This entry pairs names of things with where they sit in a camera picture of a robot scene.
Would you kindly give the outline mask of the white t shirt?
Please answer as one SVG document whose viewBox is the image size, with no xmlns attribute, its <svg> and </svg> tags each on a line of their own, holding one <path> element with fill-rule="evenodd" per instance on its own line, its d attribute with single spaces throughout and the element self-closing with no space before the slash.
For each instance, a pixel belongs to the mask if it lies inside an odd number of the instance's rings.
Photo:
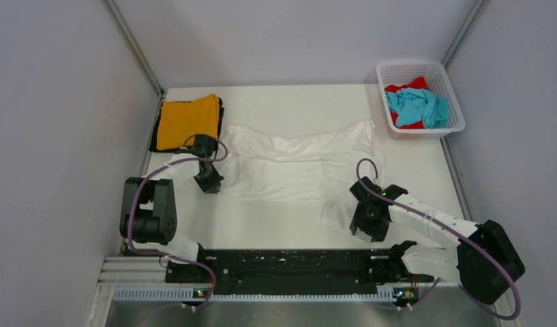
<svg viewBox="0 0 557 327">
<path fill-rule="evenodd" d="M 350 192 L 360 176 L 385 181 L 385 156 L 376 147 L 375 124 L 359 121 L 337 131 L 284 138 L 230 125 L 229 154 L 215 167 L 222 194 L 258 202 L 323 205 L 320 219 L 346 230 L 357 207 Z"/>
</svg>

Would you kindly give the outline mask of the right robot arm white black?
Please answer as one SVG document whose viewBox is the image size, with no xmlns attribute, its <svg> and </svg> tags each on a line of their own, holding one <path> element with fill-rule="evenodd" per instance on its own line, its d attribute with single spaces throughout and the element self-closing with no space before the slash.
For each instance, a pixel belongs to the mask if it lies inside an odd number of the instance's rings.
<svg viewBox="0 0 557 327">
<path fill-rule="evenodd" d="M 494 304 L 509 288 L 506 276 L 517 281 L 526 272 L 504 228 L 495 221 L 475 223 L 428 206 L 407 190 L 382 189 L 363 177 L 350 187 L 358 205 L 350 231 L 385 240 L 391 225 L 405 226 L 435 242 L 435 246 L 405 240 L 395 246 L 389 262 L 394 279 L 428 275 L 457 283 L 475 300 Z"/>
</svg>

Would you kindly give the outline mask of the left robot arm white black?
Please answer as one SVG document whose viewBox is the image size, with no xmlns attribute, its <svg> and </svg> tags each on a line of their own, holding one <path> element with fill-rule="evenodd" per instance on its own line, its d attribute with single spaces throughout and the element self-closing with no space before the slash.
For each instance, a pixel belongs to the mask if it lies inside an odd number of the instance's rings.
<svg viewBox="0 0 557 327">
<path fill-rule="evenodd" d="M 168 249 L 178 224 L 176 188 L 196 181 L 206 194 L 217 193 L 223 176 L 213 166 L 229 154 L 218 138 L 205 134 L 190 136 L 178 153 L 142 177 L 129 177 L 123 188 L 119 231 L 130 251 L 137 255 L 160 256 L 182 263 L 190 281 L 200 281 L 212 270 L 199 258 L 201 245 L 184 236 L 181 246 Z"/>
</svg>

